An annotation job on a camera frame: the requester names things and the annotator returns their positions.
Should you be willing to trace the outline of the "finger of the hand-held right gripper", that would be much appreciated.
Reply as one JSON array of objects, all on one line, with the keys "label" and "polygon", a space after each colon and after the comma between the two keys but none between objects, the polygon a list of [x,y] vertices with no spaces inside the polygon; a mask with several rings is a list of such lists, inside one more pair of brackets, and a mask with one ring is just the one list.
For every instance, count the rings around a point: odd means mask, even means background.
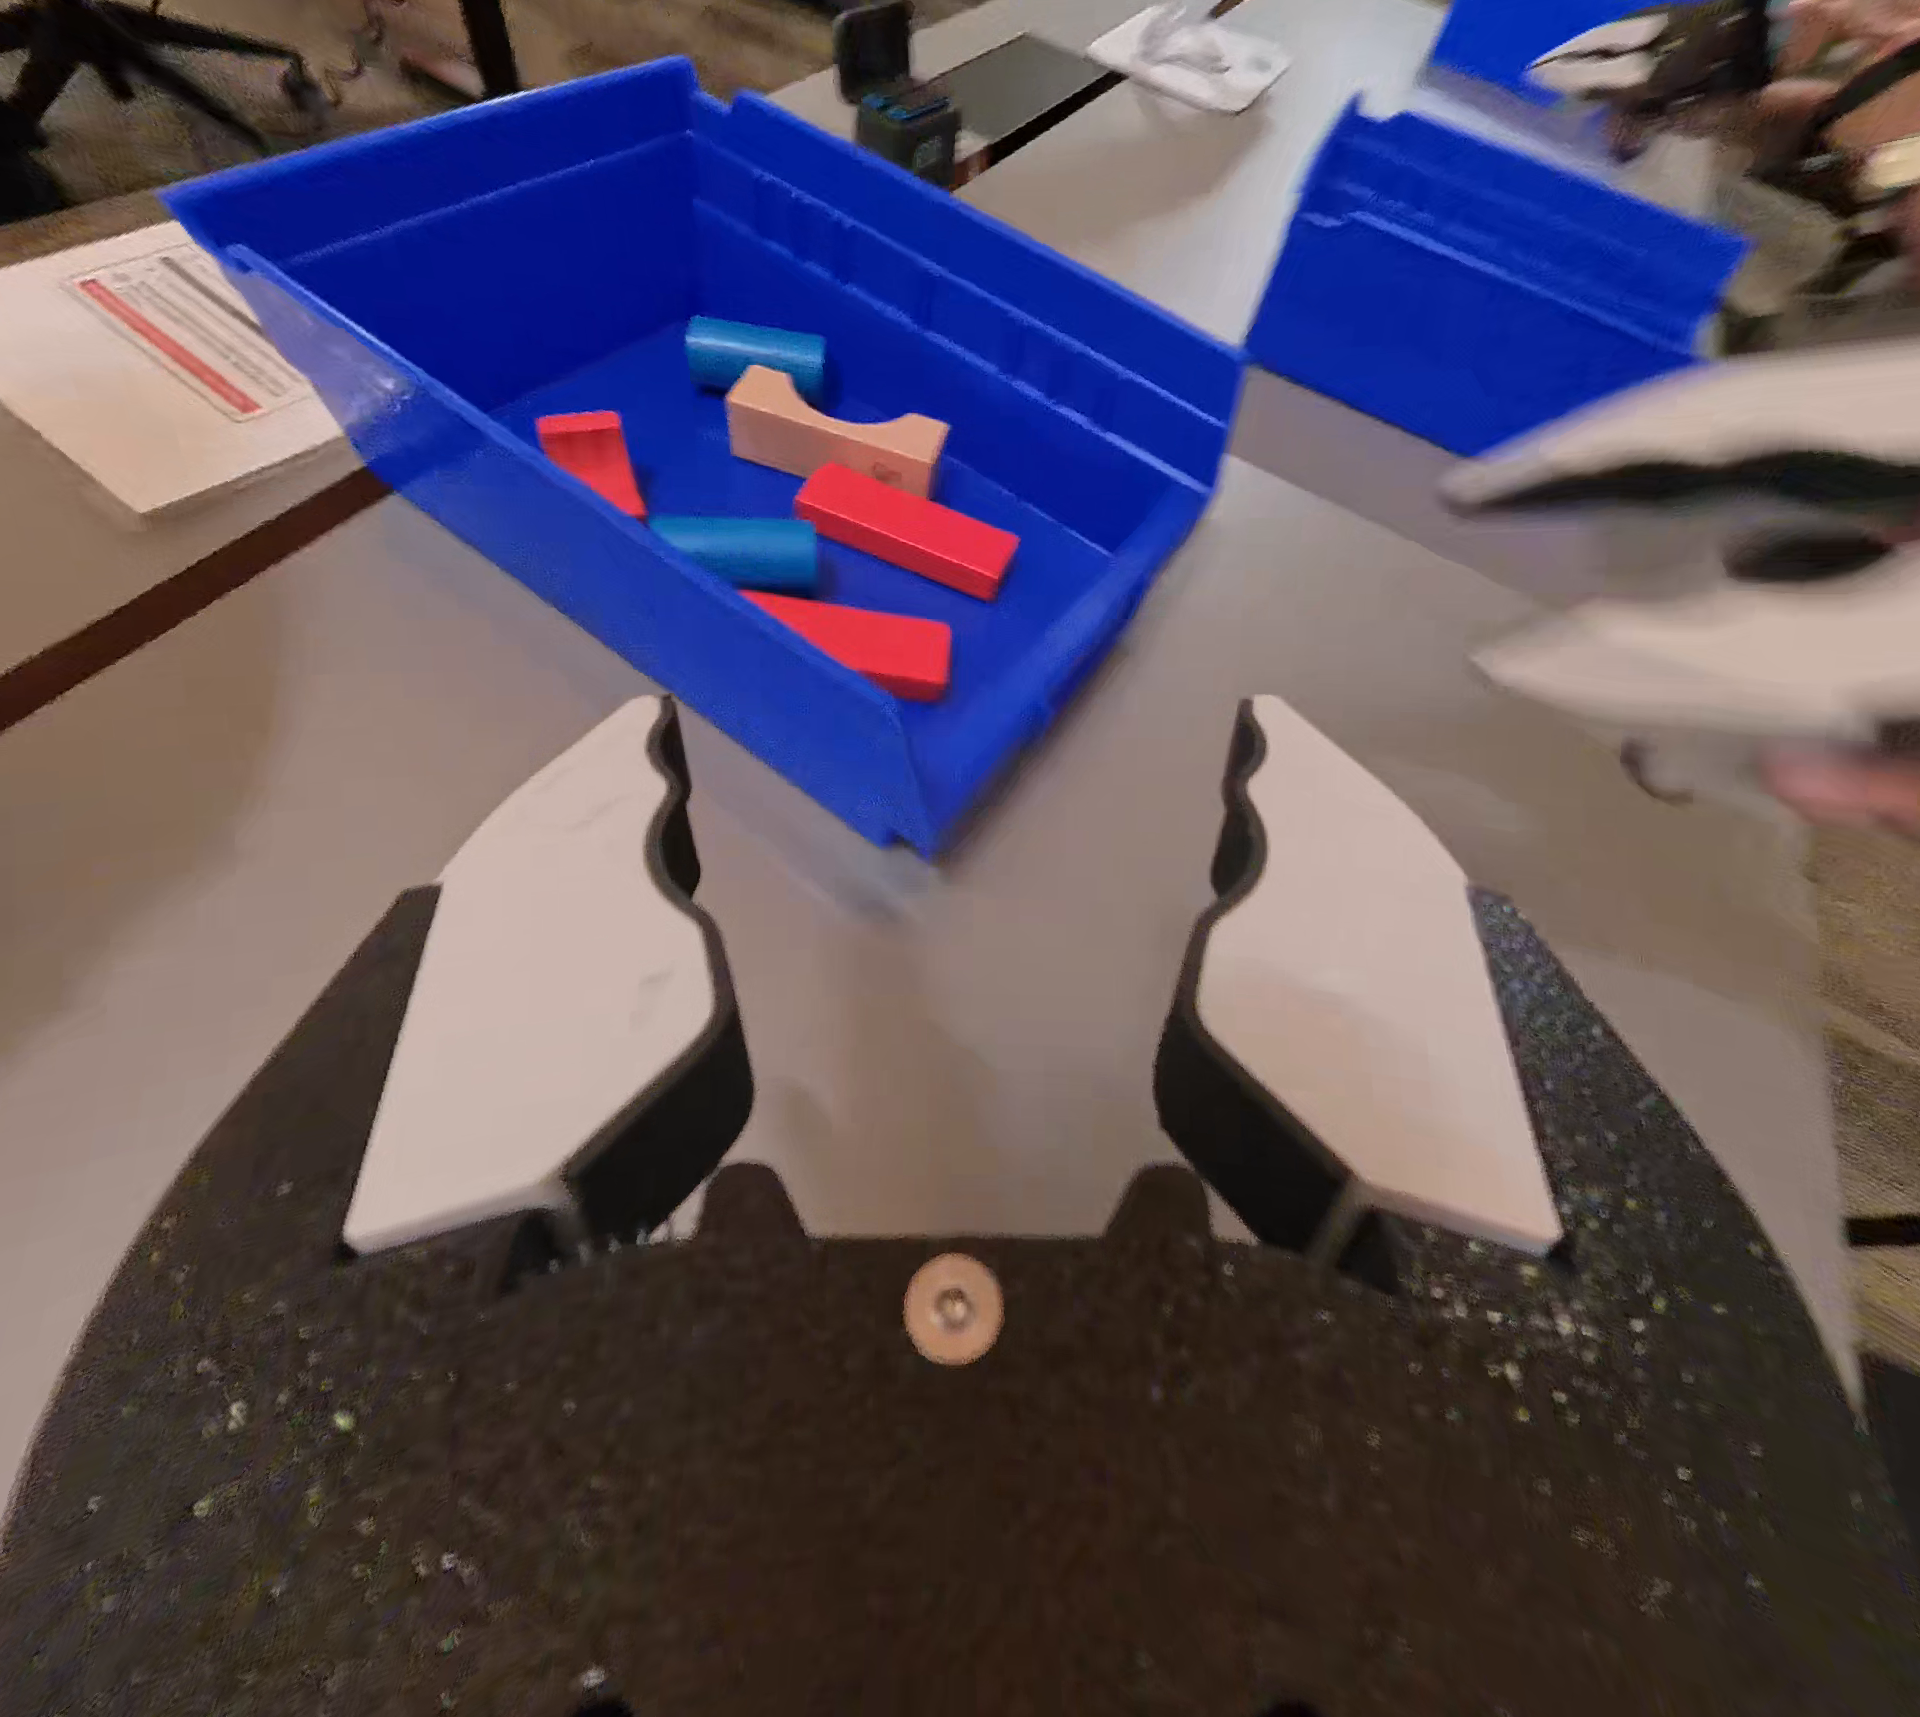
[{"label": "finger of the hand-held right gripper", "polygon": [[1917,490],[1918,345],[1881,341],[1671,372],[1461,463],[1440,498],[1494,517],[1739,496],[1873,508]]},{"label": "finger of the hand-held right gripper", "polygon": [[1587,601],[1472,660],[1501,691],[1624,734],[1917,755],[1917,533],[1750,531],[1708,587]]}]

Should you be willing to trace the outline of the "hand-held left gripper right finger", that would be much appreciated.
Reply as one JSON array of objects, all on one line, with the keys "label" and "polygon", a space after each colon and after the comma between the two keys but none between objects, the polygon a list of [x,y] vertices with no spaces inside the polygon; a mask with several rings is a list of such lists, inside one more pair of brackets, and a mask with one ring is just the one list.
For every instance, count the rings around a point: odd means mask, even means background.
[{"label": "hand-held left gripper right finger", "polygon": [[1384,1291],[1421,1231],[1560,1262],[1468,875],[1280,697],[1241,697],[1228,740],[1152,1064],[1158,1127],[1226,1239]]}]

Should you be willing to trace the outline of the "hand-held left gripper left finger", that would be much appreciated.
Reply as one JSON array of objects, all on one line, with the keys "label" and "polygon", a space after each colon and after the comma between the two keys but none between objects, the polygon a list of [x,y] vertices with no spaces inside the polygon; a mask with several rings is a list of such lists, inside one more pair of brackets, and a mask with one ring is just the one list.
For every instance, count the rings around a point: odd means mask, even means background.
[{"label": "hand-held left gripper left finger", "polygon": [[640,697],[445,865],[343,1226],[356,1260],[487,1226],[694,1235],[756,1075],[690,802],[678,707]]}]

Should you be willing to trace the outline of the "red wooden rectangular block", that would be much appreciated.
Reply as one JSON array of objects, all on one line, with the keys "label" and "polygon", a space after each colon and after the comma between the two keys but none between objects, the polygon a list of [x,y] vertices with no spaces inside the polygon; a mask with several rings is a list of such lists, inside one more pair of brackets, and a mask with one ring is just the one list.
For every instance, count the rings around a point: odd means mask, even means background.
[{"label": "red wooden rectangular block", "polygon": [[977,601],[996,601],[1020,553],[1016,534],[840,463],[800,484],[792,514],[827,542]]},{"label": "red wooden rectangular block", "polygon": [[891,697],[936,703],[949,694],[955,641],[947,622],[835,601],[743,594],[807,644]]}]

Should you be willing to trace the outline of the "blue wooden cylinder block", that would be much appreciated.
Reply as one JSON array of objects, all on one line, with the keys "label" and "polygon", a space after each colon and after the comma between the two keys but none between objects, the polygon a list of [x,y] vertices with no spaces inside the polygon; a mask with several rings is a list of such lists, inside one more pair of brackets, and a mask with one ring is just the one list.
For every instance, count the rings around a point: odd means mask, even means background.
[{"label": "blue wooden cylinder block", "polygon": [[708,395],[727,396],[760,366],[785,375],[815,406],[825,401],[830,377],[825,336],[715,315],[686,320],[684,362],[690,382]]},{"label": "blue wooden cylinder block", "polygon": [[821,588],[821,539],[804,519],[661,514],[646,529],[733,588],[804,601]]}]

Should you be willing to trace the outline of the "tan wooden arch block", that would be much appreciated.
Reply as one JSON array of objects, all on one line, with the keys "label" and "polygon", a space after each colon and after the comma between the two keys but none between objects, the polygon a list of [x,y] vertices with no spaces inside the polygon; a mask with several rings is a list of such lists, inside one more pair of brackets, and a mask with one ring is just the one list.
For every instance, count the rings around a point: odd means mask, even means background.
[{"label": "tan wooden arch block", "polygon": [[725,398],[733,457],[789,476],[809,478],[840,464],[885,487],[928,498],[949,446],[951,427],[924,412],[856,423],[804,401],[800,386],[772,366],[753,364]]}]

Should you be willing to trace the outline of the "blue plastic storage bin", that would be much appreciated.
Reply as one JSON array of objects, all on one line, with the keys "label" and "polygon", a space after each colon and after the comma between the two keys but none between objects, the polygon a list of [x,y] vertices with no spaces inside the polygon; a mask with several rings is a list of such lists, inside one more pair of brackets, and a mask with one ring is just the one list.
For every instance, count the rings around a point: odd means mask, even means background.
[{"label": "blue plastic storage bin", "polygon": [[[1243,358],[1005,221],[682,58],[162,194],[356,457],[876,845],[938,859],[1132,622],[1212,496]],[[945,699],[835,665],[543,457],[610,409],[668,514],[792,511],[730,455],[697,315],[821,335],[828,398],[949,424],[940,496],[1018,541],[966,601],[828,550],[839,602],[952,632]]]},{"label": "blue plastic storage bin", "polygon": [[1305,171],[1243,349],[1452,457],[1697,362],[1748,254],[1715,172],[1624,168],[1530,64],[1707,0],[1452,0],[1392,115],[1354,97]]}]

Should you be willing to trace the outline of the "person's right hand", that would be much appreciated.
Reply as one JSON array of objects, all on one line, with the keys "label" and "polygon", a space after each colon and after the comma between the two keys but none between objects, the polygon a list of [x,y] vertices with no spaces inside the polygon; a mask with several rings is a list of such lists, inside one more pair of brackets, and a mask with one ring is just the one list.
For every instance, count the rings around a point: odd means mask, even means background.
[{"label": "person's right hand", "polygon": [[1918,758],[1836,747],[1787,747],[1760,760],[1760,779],[1812,825],[1918,840]]}]

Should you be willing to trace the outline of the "red wooden arch block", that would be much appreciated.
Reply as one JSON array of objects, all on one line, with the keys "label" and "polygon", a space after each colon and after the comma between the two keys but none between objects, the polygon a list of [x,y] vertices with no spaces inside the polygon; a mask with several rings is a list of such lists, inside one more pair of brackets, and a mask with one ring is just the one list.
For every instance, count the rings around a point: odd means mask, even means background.
[{"label": "red wooden arch block", "polygon": [[541,452],[619,512],[646,523],[648,501],[619,411],[565,411],[536,419]]}]

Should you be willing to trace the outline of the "white card with red stripe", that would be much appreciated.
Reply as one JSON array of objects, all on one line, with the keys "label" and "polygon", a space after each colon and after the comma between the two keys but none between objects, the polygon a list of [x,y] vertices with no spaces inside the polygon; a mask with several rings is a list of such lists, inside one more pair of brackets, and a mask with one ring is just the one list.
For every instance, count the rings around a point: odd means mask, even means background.
[{"label": "white card with red stripe", "polygon": [[352,461],[319,390],[174,221],[5,268],[3,401],[134,520]]}]

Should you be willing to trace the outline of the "black flat tablet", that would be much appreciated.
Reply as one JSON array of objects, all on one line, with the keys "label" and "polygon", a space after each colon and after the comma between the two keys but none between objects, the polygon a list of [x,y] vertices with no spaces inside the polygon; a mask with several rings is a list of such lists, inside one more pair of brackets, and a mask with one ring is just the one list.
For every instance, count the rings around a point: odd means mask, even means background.
[{"label": "black flat tablet", "polygon": [[931,87],[959,117],[949,187],[977,180],[1121,84],[1118,73],[1088,54],[1033,33],[936,75]]}]

